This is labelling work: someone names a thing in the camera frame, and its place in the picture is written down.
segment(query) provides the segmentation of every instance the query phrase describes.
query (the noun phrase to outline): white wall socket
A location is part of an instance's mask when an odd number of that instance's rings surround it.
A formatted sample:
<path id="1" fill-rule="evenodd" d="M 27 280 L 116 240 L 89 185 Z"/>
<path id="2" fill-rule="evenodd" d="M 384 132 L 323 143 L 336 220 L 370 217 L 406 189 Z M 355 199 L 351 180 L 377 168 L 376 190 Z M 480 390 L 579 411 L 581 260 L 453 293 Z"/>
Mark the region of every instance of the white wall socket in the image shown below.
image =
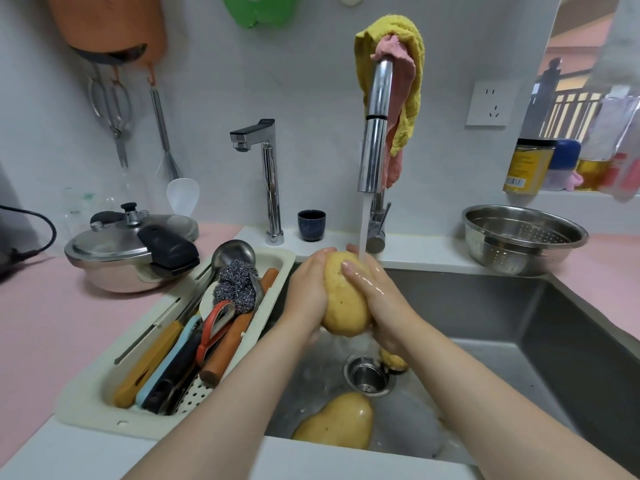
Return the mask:
<path id="1" fill-rule="evenodd" d="M 517 80 L 477 81 L 467 126 L 507 126 L 519 89 Z"/>

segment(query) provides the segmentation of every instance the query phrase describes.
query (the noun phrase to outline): green object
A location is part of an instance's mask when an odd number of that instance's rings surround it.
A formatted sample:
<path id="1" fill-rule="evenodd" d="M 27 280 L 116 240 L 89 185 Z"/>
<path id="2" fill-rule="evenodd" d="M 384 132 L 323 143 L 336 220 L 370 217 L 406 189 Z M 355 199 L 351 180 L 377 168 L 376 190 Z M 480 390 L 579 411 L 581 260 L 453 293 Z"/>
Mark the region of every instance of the green object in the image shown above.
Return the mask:
<path id="1" fill-rule="evenodd" d="M 258 23 L 281 27 L 289 21 L 298 0 L 222 0 L 236 23 L 250 29 Z"/>

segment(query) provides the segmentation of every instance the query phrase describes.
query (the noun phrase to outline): colander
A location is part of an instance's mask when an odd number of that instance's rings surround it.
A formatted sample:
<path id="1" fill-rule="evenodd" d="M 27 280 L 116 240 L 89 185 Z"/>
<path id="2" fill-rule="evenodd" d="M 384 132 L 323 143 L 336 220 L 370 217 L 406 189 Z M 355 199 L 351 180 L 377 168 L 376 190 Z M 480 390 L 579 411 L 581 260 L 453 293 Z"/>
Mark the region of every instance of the colander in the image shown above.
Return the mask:
<path id="1" fill-rule="evenodd" d="M 499 273 L 541 276 L 553 272 L 571 250 L 587 243 L 587 231 L 567 219 L 510 205 L 475 205 L 462 211 L 469 255 Z"/>

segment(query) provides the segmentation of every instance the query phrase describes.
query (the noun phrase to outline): white countertop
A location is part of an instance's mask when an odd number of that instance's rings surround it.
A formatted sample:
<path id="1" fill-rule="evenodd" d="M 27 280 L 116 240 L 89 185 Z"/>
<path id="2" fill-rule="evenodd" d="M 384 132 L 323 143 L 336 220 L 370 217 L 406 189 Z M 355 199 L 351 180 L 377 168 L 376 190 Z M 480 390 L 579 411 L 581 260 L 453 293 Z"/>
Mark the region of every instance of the white countertop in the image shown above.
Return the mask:
<path id="1" fill-rule="evenodd" d="M 245 227 L 236 238 L 265 246 L 261 228 Z M 304 242 L 285 230 L 284 248 L 299 260 L 327 246 L 345 249 L 356 234 L 328 232 L 320 242 Z M 378 256 L 389 267 L 455 273 L 491 274 L 473 262 L 463 241 L 446 237 L 387 235 Z M 153 446 L 153 442 L 66 426 L 50 418 L 0 470 L 0 480 L 117 480 Z M 476 468 L 369 451 L 327 447 L 265 437 L 253 479 L 476 479 Z"/>

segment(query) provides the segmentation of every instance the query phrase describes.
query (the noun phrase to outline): person's right arm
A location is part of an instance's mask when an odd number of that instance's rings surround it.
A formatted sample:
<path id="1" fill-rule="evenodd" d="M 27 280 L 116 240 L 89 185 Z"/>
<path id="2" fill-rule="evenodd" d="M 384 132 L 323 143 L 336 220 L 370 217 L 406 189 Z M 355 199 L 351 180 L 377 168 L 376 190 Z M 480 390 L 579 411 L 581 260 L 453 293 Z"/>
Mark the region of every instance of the person's right arm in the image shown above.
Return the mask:
<path id="1" fill-rule="evenodd" d="M 367 298 L 377 341 L 408 362 L 487 479 L 635 478 L 420 318 L 371 256 L 367 265 L 370 276 L 350 261 L 342 273 Z"/>

